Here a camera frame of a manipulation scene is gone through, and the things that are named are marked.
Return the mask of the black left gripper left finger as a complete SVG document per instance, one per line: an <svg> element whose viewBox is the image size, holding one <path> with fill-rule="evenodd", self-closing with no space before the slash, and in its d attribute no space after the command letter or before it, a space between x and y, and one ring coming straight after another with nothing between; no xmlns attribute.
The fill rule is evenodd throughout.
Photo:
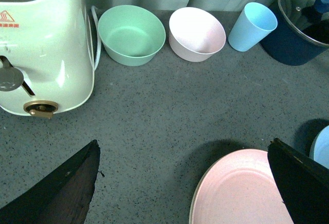
<svg viewBox="0 0 329 224"><path fill-rule="evenodd" d="M97 140L1 208L1 223L84 223L100 164Z"/></svg>

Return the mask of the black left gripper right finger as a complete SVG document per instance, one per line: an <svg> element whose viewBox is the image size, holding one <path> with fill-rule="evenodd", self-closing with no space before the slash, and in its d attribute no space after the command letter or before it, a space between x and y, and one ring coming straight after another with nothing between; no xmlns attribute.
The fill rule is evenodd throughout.
<svg viewBox="0 0 329 224"><path fill-rule="evenodd" d="M328 223L328 169L279 138L267 158L293 223Z"/></svg>

